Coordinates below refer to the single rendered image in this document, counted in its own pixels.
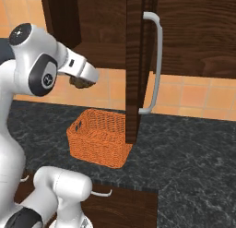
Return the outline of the dark wood cabinet door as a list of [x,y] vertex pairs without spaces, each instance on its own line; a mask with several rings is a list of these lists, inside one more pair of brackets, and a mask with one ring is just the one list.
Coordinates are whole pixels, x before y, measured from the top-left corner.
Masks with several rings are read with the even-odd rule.
[[164,75],[236,79],[236,0],[158,0]]
[[144,20],[145,12],[157,13],[158,0],[126,0],[125,141],[136,143],[152,57],[157,49],[156,25]]

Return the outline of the orange woven basket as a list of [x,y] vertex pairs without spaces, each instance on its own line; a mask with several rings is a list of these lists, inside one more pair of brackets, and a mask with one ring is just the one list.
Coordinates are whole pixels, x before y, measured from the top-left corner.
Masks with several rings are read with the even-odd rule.
[[133,148],[125,142],[125,115],[115,112],[87,109],[66,135],[72,157],[113,169],[124,166]]

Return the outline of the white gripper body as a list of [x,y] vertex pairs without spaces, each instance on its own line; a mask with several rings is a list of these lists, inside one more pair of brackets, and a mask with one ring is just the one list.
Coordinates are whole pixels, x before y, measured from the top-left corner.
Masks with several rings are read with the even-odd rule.
[[78,76],[86,81],[96,83],[99,79],[99,71],[87,62]]

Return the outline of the dark wood base cabinet front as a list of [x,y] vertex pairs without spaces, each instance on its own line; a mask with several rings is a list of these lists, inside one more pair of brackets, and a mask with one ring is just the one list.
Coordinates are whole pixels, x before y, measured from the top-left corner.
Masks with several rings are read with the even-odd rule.
[[157,228],[156,193],[93,184],[81,173],[33,174],[16,200],[41,215],[43,228]]

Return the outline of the dark wood wall cabinet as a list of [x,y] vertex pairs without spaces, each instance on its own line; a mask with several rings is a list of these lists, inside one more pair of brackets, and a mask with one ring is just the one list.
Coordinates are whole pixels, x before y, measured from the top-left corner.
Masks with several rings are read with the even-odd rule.
[[125,68],[126,0],[41,0],[54,38],[101,68]]

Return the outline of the brown bread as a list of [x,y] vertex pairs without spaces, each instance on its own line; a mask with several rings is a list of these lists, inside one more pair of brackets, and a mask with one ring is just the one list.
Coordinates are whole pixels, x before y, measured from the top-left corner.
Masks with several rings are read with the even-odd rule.
[[71,85],[74,85],[77,89],[90,88],[91,86],[95,85],[95,82],[85,80],[83,78],[75,78],[75,77],[71,77],[69,79],[69,83]]

